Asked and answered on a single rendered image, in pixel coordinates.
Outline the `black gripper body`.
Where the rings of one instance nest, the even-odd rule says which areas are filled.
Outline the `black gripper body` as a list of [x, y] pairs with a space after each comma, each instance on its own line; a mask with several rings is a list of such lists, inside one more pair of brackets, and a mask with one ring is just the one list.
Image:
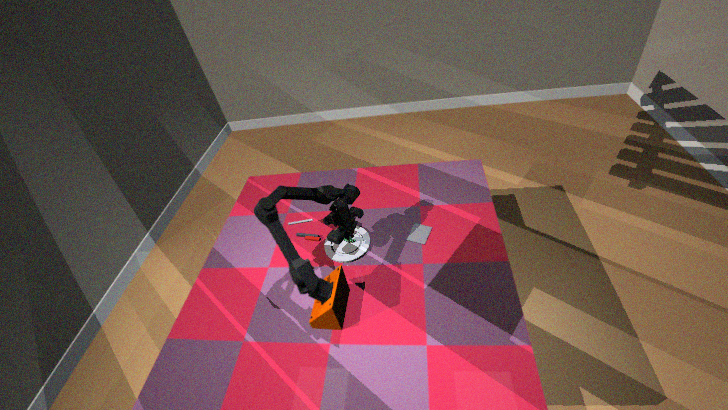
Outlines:
[[344, 240], [344, 236], [348, 233], [347, 229], [355, 222], [355, 216], [358, 216], [358, 218], [361, 218], [364, 215], [363, 210], [357, 207], [351, 207], [349, 209], [349, 214], [345, 217], [337, 217], [334, 215], [334, 218], [337, 219], [337, 224], [339, 227], [336, 230], [331, 230], [330, 233], [327, 235], [327, 239], [330, 242], [333, 242], [335, 244], [341, 244], [341, 242]]

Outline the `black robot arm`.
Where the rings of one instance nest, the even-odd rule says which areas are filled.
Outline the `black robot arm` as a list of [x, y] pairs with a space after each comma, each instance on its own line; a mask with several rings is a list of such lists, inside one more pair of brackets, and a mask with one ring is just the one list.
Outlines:
[[[256, 217], [271, 232], [282, 255], [284, 256], [291, 276], [292, 282], [297, 285], [300, 294], [308, 293], [308, 296], [325, 303], [332, 295], [334, 282], [327, 282], [314, 274], [314, 267], [309, 259], [302, 259], [297, 253], [291, 240], [282, 227], [279, 219], [276, 204], [281, 199], [312, 200], [320, 204], [329, 204], [330, 212], [323, 222], [325, 225], [334, 224], [337, 227], [337, 217], [345, 217], [349, 214], [348, 204], [351, 205], [360, 195], [360, 190], [346, 184], [343, 189], [335, 188], [332, 185], [320, 186], [317, 188], [277, 186], [268, 197], [260, 199], [254, 208]], [[337, 199], [339, 197], [339, 199]], [[337, 199], [337, 200], [336, 200]]]

